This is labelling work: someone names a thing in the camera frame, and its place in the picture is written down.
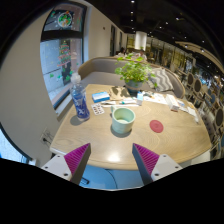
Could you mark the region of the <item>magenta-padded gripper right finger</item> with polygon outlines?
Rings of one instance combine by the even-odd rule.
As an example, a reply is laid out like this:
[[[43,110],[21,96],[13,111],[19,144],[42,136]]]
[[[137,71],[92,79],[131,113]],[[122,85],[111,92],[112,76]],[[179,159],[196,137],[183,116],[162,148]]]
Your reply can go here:
[[[182,167],[167,154],[158,155],[136,143],[132,146],[132,154],[137,163],[144,185],[150,184],[182,169]]]

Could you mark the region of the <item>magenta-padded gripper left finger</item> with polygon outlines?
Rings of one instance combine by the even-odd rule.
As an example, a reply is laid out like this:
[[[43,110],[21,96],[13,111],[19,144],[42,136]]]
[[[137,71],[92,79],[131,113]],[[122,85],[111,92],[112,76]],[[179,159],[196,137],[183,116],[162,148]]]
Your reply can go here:
[[[91,144],[87,143],[66,155],[55,155],[42,169],[78,185],[91,154]]]

